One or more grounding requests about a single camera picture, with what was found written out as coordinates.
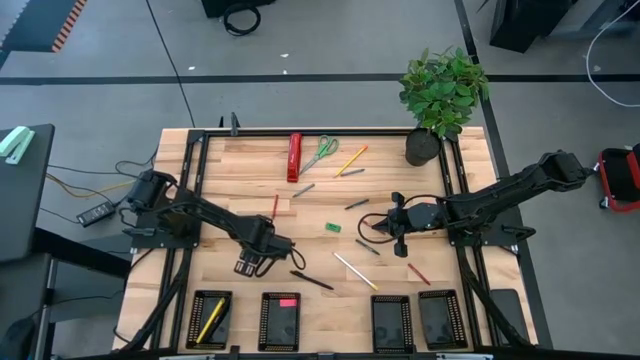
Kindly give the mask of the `black tablet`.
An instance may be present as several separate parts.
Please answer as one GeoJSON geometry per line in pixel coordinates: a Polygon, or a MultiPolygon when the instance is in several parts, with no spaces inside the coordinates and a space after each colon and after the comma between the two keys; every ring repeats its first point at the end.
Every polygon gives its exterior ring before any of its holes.
{"type": "Polygon", "coordinates": [[[492,289],[490,296],[517,333],[529,341],[529,334],[520,298],[514,289],[492,289]]]}

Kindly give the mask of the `white pencil yellow eraser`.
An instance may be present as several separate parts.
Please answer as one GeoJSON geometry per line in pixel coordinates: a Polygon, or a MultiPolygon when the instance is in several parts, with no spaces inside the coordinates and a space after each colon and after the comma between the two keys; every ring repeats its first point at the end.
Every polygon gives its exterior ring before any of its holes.
{"type": "Polygon", "coordinates": [[[359,279],[365,282],[370,288],[374,291],[378,291],[379,287],[374,284],[371,280],[369,280],[365,275],[363,275],[356,267],[350,264],[346,259],[340,256],[338,253],[333,252],[333,256],[340,261],[347,269],[349,269],[352,273],[354,273],[359,279]]]}

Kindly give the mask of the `red stapler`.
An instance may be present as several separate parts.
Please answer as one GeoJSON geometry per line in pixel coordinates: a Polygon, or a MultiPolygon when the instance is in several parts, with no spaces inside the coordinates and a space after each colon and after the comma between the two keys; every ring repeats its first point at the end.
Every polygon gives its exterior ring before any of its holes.
{"type": "Polygon", "coordinates": [[[287,182],[297,183],[299,181],[301,162],[302,134],[292,133],[289,138],[289,149],[287,159],[287,182]]]}

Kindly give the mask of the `dark grey ramp mat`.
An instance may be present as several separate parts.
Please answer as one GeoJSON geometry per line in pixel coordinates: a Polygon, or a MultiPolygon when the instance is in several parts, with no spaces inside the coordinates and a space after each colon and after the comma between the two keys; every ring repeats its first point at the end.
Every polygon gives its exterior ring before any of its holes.
{"type": "Polygon", "coordinates": [[[59,52],[87,0],[28,0],[0,37],[0,53],[59,52]]]}

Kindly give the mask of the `red and black cart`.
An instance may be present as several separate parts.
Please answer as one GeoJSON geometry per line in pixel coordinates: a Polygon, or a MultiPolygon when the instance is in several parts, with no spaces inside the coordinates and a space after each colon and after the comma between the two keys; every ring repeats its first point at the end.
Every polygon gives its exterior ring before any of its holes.
{"type": "Polygon", "coordinates": [[[604,191],[601,209],[619,213],[640,210],[640,143],[631,149],[604,149],[595,169],[604,191]]]}

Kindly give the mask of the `green handled scissors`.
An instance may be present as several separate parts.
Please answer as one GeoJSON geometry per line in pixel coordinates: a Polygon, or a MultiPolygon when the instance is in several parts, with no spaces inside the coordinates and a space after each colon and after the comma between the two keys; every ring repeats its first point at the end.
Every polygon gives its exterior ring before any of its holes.
{"type": "Polygon", "coordinates": [[[302,175],[312,166],[314,166],[320,159],[335,153],[338,147],[339,140],[337,138],[330,137],[328,135],[321,135],[318,139],[318,147],[315,154],[309,160],[309,162],[300,170],[299,174],[302,175]]]}

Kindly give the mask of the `black box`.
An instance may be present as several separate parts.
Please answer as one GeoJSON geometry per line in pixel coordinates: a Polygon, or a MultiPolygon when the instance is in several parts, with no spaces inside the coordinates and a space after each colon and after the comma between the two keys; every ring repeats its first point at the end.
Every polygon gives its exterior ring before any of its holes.
{"type": "Polygon", "coordinates": [[[248,10],[252,7],[266,6],[276,0],[200,0],[208,18],[218,18],[226,13],[248,10]]]}

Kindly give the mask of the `mint green stapler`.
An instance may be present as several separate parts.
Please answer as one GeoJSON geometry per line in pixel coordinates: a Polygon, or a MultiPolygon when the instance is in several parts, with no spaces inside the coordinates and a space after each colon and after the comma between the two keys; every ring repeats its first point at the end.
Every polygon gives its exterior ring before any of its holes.
{"type": "Polygon", "coordinates": [[[0,157],[5,158],[5,163],[18,165],[31,141],[35,132],[26,126],[14,128],[0,142],[0,157]]]}

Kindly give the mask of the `green plant in black pot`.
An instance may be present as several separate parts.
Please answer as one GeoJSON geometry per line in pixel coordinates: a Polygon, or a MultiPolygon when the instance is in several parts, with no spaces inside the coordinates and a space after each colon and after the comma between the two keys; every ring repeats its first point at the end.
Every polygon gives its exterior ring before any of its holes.
{"type": "Polygon", "coordinates": [[[408,61],[399,83],[400,103],[416,121],[405,141],[405,160],[415,167],[438,157],[445,136],[461,133],[474,109],[489,98],[484,69],[460,48],[424,49],[408,61]]]}

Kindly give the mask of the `black pen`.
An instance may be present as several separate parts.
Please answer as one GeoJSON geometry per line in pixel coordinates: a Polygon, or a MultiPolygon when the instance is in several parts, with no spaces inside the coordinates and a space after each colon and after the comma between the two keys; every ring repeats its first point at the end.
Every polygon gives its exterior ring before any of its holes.
{"type": "Polygon", "coordinates": [[[322,282],[322,281],[319,281],[319,280],[317,280],[317,279],[311,278],[311,277],[309,277],[309,276],[307,276],[307,275],[303,274],[303,273],[302,273],[302,272],[300,272],[300,271],[297,271],[297,270],[291,270],[291,271],[289,271],[289,273],[290,273],[291,275],[293,275],[293,276],[295,276],[295,277],[297,277],[297,278],[301,279],[301,280],[304,280],[304,281],[310,282],[310,283],[315,284],[315,285],[317,285],[317,286],[320,286],[320,287],[322,287],[322,288],[324,288],[324,289],[327,289],[327,290],[335,290],[335,289],[334,289],[334,287],[332,287],[332,286],[330,286],[330,285],[328,285],[328,284],[326,284],[326,283],[324,283],[324,282],[322,282]]]}
{"type": "Polygon", "coordinates": [[[210,338],[214,337],[215,332],[217,331],[217,329],[219,328],[219,326],[223,322],[223,320],[224,320],[224,318],[225,318],[225,316],[226,316],[226,314],[228,312],[228,309],[229,309],[229,306],[230,306],[230,300],[227,299],[227,298],[224,298],[223,301],[224,301],[224,303],[221,305],[221,307],[220,307],[220,309],[219,309],[219,311],[217,313],[217,316],[215,317],[214,322],[212,324],[210,338]]]}

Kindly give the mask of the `black power adapter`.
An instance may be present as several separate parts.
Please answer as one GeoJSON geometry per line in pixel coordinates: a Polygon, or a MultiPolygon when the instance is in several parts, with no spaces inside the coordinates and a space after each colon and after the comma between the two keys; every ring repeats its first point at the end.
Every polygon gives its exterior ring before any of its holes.
{"type": "Polygon", "coordinates": [[[78,223],[86,228],[102,220],[112,217],[116,207],[111,202],[104,202],[76,216],[78,223]]]}

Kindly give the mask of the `yellow pen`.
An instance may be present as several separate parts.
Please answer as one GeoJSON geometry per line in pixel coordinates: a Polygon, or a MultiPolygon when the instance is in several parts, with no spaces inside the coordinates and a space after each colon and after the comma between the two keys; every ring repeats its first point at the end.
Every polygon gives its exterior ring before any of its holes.
{"type": "Polygon", "coordinates": [[[199,336],[196,339],[196,343],[197,344],[200,344],[208,336],[208,333],[210,332],[210,330],[213,327],[213,323],[215,322],[216,318],[220,315],[222,309],[224,308],[225,303],[226,303],[226,299],[225,298],[221,298],[218,301],[218,303],[216,304],[216,307],[214,308],[214,310],[210,314],[207,322],[205,323],[201,333],[199,334],[199,336]]]}

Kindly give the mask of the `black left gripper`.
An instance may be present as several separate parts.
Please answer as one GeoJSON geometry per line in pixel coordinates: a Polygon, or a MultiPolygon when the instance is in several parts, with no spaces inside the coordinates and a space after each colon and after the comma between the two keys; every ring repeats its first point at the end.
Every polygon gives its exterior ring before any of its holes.
{"type": "MultiPolygon", "coordinates": [[[[278,235],[273,222],[262,215],[244,216],[245,227],[242,230],[242,249],[255,255],[273,259],[285,259],[293,250],[294,242],[278,235]]],[[[246,277],[253,277],[261,261],[250,262],[239,259],[234,271],[246,277]]]]}

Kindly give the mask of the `black plastic slotted bin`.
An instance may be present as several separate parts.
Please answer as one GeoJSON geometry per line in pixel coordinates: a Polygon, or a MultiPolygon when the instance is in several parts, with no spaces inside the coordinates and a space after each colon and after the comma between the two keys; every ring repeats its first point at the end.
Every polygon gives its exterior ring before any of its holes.
{"type": "Polygon", "coordinates": [[[296,292],[265,292],[261,297],[258,335],[260,352],[297,352],[301,296],[296,292]],[[296,307],[280,307],[280,299],[295,298],[296,307]]]}
{"type": "Polygon", "coordinates": [[[372,295],[371,320],[374,353],[414,352],[410,298],[407,295],[372,295]]]}
{"type": "Polygon", "coordinates": [[[185,347],[187,349],[224,350],[226,348],[230,332],[232,296],[233,293],[231,291],[197,290],[194,293],[193,306],[190,314],[189,327],[185,342],[185,347]],[[215,332],[213,338],[210,338],[210,330],[208,336],[200,344],[197,344],[197,337],[201,333],[210,314],[221,298],[227,298],[230,300],[230,306],[223,322],[215,332]]]}
{"type": "Polygon", "coordinates": [[[468,347],[462,313],[454,289],[419,292],[418,305],[428,350],[456,350],[468,347]]]}

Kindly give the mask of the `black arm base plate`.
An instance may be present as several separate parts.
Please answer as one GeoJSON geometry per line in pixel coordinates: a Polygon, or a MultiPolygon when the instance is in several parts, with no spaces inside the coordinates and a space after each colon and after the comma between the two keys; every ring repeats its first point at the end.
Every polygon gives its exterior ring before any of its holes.
{"type": "Polygon", "coordinates": [[[200,242],[201,222],[178,213],[145,213],[130,231],[134,248],[194,248],[200,242]]]}
{"type": "Polygon", "coordinates": [[[477,231],[453,229],[448,231],[455,247],[510,246],[517,245],[536,234],[536,230],[524,226],[520,211],[509,209],[499,214],[495,221],[477,231]]]}

